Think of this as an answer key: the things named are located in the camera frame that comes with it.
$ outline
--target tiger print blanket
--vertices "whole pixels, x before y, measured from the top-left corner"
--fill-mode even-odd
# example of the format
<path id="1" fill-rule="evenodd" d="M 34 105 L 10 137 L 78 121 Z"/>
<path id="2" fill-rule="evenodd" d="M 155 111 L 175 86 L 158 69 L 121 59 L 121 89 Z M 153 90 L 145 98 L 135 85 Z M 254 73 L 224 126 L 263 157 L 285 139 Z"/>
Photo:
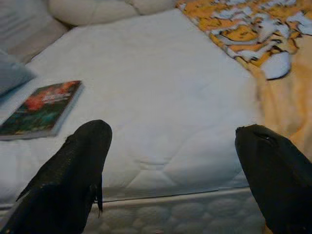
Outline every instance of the tiger print blanket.
<path id="1" fill-rule="evenodd" d="M 312 1 L 181 0 L 177 7 L 256 79 L 263 124 L 312 160 Z"/>

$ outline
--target book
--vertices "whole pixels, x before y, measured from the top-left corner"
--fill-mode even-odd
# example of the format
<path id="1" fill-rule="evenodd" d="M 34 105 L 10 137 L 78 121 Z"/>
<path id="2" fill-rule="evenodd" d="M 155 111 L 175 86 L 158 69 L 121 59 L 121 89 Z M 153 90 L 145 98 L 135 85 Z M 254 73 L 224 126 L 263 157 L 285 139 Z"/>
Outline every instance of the book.
<path id="1" fill-rule="evenodd" d="M 79 80 L 38 88 L 0 126 L 0 140 L 55 136 L 82 89 Z"/>

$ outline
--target orange blanket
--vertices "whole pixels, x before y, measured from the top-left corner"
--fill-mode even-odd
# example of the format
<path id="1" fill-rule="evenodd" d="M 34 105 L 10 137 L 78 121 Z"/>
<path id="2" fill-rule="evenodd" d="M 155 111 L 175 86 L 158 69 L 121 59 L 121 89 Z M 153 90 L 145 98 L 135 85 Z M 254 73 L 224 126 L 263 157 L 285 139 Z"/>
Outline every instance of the orange blanket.
<path id="1" fill-rule="evenodd" d="M 264 125 L 312 161 L 312 1 L 181 0 L 177 7 L 252 73 Z"/>

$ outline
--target gray pillow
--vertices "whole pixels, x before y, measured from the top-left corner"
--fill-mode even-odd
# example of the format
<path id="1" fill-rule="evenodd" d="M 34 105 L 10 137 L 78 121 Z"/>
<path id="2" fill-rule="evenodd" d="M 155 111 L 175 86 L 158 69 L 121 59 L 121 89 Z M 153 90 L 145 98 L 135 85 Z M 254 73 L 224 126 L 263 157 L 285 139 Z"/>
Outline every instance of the gray pillow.
<path id="1" fill-rule="evenodd" d="M 28 82 L 35 74 L 28 70 L 24 64 L 4 52 L 0 51 L 0 95 Z"/>

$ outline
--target quilted pattern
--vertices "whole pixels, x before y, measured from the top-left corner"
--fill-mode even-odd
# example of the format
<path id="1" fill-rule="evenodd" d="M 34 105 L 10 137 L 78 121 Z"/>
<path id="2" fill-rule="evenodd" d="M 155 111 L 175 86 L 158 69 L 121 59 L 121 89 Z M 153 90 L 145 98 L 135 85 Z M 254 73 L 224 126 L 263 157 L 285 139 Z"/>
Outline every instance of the quilted pattern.
<path id="1" fill-rule="evenodd" d="M 106 203 L 92 208 L 84 234 L 261 233 L 264 218 L 249 188 Z"/>

